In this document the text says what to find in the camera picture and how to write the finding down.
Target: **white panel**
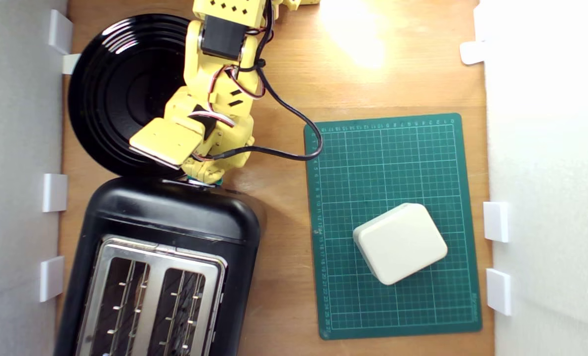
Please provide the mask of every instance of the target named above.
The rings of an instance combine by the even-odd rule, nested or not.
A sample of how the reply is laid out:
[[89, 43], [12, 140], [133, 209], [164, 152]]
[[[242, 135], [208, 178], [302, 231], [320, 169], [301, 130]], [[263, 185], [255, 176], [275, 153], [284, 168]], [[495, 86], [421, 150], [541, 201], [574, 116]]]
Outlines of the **white panel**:
[[43, 174], [61, 171], [61, 54], [47, 44], [65, 0], [0, 0], [0, 355], [46, 356], [54, 302], [39, 264], [57, 255], [57, 214], [42, 213]]
[[511, 277], [493, 268], [486, 270], [488, 306], [503, 315], [511, 315]]
[[59, 11], [50, 10], [50, 30], [48, 32], [48, 45], [51, 45], [61, 54], [70, 54], [72, 49], [72, 22]]
[[588, 0], [490, 6], [490, 194], [515, 207], [494, 244], [515, 287], [497, 355], [588, 355]]
[[64, 263], [63, 256], [42, 262], [39, 277], [40, 302], [46, 302], [63, 293]]
[[63, 212], [68, 207], [68, 176], [65, 174], [43, 175], [42, 211]]
[[509, 242], [507, 211], [507, 203], [497, 201], [485, 201], [483, 203], [483, 225], [486, 239]]

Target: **wooden surface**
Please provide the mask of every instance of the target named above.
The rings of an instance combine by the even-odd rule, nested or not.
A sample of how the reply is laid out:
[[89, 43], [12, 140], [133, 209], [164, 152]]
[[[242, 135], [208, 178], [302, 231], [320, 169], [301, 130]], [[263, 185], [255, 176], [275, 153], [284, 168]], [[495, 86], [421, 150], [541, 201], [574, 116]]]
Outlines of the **wooden surface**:
[[[397, 355], [489, 356], [493, 313], [485, 302], [491, 245], [483, 239], [488, 200], [485, 93], [482, 66], [465, 67], [459, 44], [474, 38], [477, 0], [323, 0], [283, 13], [266, 48], [267, 76], [278, 93], [314, 120], [459, 112], [463, 117], [484, 327], [480, 333], [325, 342], [318, 336], [305, 165], [253, 154], [226, 185], [264, 201], [267, 233], [256, 260], [241, 356]], [[125, 17], [163, 12], [190, 16], [190, 1], [70, 0], [74, 52]], [[91, 194], [113, 174], [83, 151], [67, 108], [64, 173], [70, 176], [59, 253], [66, 273]], [[256, 102], [257, 144], [303, 151], [303, 124], [272, 99]]]

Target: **grid lines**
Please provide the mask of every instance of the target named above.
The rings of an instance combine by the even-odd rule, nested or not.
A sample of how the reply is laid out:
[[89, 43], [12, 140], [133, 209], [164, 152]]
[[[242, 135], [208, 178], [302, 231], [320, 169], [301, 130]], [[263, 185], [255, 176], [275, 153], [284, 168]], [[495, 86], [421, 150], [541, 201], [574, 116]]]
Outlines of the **grid lines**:
[[[461, 118], [323, 122], [308, 162], [319, 327], [324, 339], [481, 329]], [[306, 128], [307, 151], [316, 139]], [[369, 271], [353, 229], [402, 203], [427, 207], [448, 245], [393, 286]]]

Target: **white clip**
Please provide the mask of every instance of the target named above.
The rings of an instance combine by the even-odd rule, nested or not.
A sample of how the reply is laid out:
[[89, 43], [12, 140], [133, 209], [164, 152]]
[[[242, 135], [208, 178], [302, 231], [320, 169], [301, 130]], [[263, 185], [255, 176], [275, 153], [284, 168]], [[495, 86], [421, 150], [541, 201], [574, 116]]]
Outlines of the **white clip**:
[[51, 45], [59, 53], [70, 54], [72, 49], [72, 22], [59, 11], [50, 10], [50, 32], [48, 33], [48, 45]]
[[465, 65], [481, 63], [486, 56], [486, 40], [489, 36], [489, 22], [486, 4], [474, 8], [474, 41], [461, 43], [461, 61]]
[[511, 315], [511, 277], [487, 268], [488, 306], [503, 315]]
[[63, 56], [63, 71], [62, 74], [72, 75], [77, 66], [77, 62], [81, 57], [80, 53], [77, 54], [66, 54]]

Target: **white box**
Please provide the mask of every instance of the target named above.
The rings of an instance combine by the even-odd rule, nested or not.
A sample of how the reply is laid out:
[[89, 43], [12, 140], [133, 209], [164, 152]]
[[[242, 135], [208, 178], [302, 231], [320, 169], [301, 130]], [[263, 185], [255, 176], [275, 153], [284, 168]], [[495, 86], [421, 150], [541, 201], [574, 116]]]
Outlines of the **white box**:
[[402, 204], [353, 231], [371, 272], [391, 285], [448, 253], [443, 237], [421, 204]]

